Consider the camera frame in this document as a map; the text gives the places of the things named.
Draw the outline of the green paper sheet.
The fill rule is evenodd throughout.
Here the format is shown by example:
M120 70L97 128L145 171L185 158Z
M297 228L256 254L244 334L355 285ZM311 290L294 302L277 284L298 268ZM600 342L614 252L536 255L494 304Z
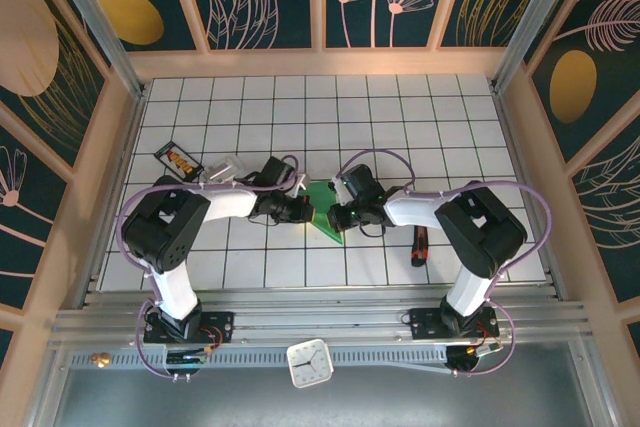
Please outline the green paper sheet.
M314 208L314 215L311 224L318 228L331 240L343 245L343 236L330 226L328 220L329 209L337 203L335 192L329 187L327 181L312 181L304 190L304 194L309 197L309 203Z

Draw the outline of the white square clock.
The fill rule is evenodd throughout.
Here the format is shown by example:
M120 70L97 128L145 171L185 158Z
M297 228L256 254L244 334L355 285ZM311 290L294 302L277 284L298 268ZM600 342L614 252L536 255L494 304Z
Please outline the white square clock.
M334 372L329 347L322 339L288 347L286 360L292 384L298 389L327 382Z

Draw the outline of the black yellow battery pack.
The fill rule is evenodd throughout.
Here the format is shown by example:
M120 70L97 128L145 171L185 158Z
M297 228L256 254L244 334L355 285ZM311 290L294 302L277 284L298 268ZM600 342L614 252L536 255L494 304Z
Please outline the black yellow battery pack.
M183 182L193 182L204 170L198 161L174 141L169 141L158 149L154 157Z

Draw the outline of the grey metal panel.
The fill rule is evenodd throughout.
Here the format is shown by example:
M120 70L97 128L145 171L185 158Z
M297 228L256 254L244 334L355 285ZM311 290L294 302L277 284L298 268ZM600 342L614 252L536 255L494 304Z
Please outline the grey metal panel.
M288 368L206 369L186 382L97 368L62 348L28 427L623 427L582 340L522 342L496 372L453 376L400 366L334 370L298 389Z

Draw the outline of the aluminium mounting rail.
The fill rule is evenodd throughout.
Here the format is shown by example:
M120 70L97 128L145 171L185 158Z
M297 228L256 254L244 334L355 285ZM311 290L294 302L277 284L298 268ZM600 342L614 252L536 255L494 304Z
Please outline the aluminium mounting rail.
M321 338L331 346L392 345L411 342L407 311L436 307L445 285L335 288L223 289L204 291L206 311L235 315L233 346L286 347ZM53 345L127 346L134 338L143 292L92 293L81 310L58 313ZM522 342L589 338L585 307L562 301L549 284L502 284L493 293L502 305L504 340Z

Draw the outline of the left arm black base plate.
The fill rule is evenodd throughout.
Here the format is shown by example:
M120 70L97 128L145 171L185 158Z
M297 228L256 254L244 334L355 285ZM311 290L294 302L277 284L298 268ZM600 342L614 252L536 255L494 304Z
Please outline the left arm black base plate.
M185 335L164 322L159 312L147 313L144 320L143 342L146 344L230 343L234 328L233 312L201 312L191 316Z

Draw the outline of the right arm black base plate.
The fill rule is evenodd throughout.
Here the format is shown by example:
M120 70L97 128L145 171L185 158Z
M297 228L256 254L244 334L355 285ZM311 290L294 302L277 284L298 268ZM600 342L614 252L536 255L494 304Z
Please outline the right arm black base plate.
M439 308L410 309L408 325L414 340L482 339L484 335L498 338L500 330L496 312L492 307L483 306L466 318L459 327L449 326Z

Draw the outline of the aluminium table side rail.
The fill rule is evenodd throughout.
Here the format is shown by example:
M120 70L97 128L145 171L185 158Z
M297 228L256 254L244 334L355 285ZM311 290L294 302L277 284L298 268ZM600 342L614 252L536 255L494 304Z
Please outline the aluminium table side rail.
M116 230L116 221L126 191L133 151L144 116L150 84L143 84L137 100L132 100L125 116L120 139L114 142L115 153L109 158L106 172L106 193L99 205L96 230L91 238L87 260L78 274L74 294L69 302L82 309L87 296L100 291L102 277L110 257L110 247Z
M508 104L502 96L496 92L492 93L492 99L504 132L509 154L513 161L517 180L537 190L541 195L545 195L545 189L536 176L535 165L529 164L525 138L517 128L516 120L511 114ZM535 240L540 240L547 224L545 209L540 201L528 192L523 192L522 198L533 237ZM538 250L538 255L547 278L545 283L554 287L555 296L560 301L568 300L567 289L564 285L559 270L558 259L553 249L552 237L549 237L547 242Z

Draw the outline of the aluminium frame post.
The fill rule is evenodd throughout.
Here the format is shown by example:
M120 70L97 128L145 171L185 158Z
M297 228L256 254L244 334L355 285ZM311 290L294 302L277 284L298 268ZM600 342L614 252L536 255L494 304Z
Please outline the aluminium frame post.
M505 92L557 0L531 0L492 79L492 92Z
M115 35L106 15L97 0L73 0L85 18L99 45L123 81L129 93L136 99L144 97L145 85L137 76L120 40Z

